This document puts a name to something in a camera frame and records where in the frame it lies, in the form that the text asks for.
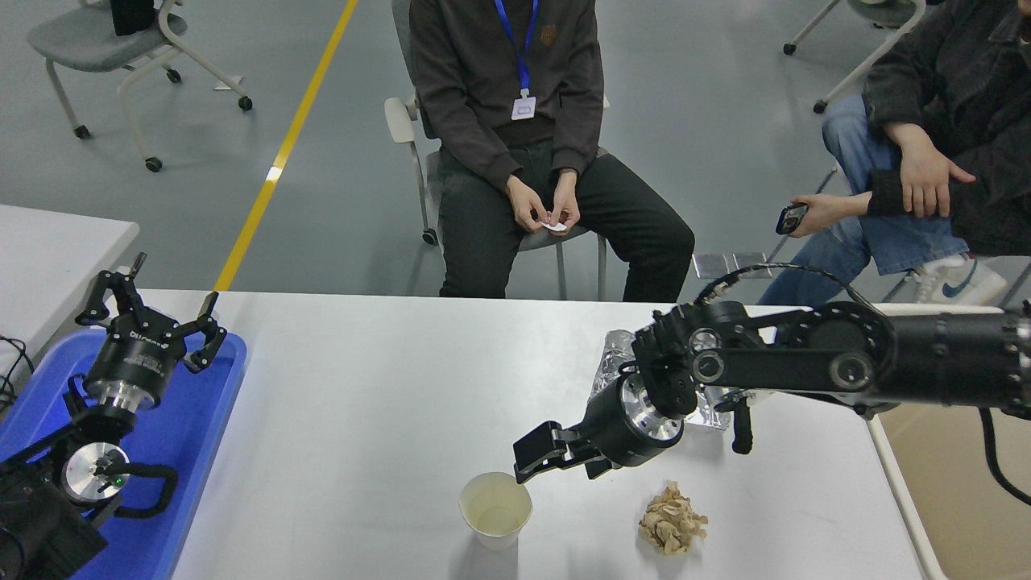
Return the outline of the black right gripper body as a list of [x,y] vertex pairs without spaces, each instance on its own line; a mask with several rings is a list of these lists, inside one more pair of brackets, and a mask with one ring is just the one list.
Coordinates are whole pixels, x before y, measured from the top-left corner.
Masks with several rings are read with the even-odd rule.
[[681,440],[681,419],[660,414],[638,377],[590,397],[579,432],[612,465],[640,466]]

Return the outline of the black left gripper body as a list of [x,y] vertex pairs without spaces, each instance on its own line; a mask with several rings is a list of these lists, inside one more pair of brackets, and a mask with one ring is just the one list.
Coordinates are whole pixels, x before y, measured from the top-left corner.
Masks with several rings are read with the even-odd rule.
[[184,357],[182,338],[167,338],[177,321],[162,313],[122,313],[108,327],[106,341],[89,368],[85,390],[99,397],[103,389],[122,383],[149,397],[168,389],[176,364]]

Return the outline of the person's right hand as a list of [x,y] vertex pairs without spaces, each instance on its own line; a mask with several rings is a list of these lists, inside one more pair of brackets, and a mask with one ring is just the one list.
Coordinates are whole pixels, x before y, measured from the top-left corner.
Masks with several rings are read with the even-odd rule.
[[544,207],[537,191],[529,187],[516,175],[510,175],[505,184],[505,194],[511,202],[516,224],[527,234],[536,234],[551,224],[551,213]]
[[918,218],[947,218],[950,184],[970,184],[976,177],[939,151],[925,129],[913,122],[889,122],[883,130],[901,153],[900,184],[906,212]]

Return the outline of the person's left hand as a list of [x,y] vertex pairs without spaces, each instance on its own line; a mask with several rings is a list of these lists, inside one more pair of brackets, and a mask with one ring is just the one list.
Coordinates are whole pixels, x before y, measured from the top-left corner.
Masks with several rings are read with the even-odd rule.
[[872,191],[850,196],[814,194],[795,196],[792,203],[801,203],[807,210],[804,217],[789,236],[804,238],[818,234],[849,217],[864,216],[872,199]]
[[572,168],[562,168],[557,173],[556,187],[553,189],[553,208],[548,210],[546,224],[556,234],[568,234],[581,220],[581,210],[577,202],[578,172]]

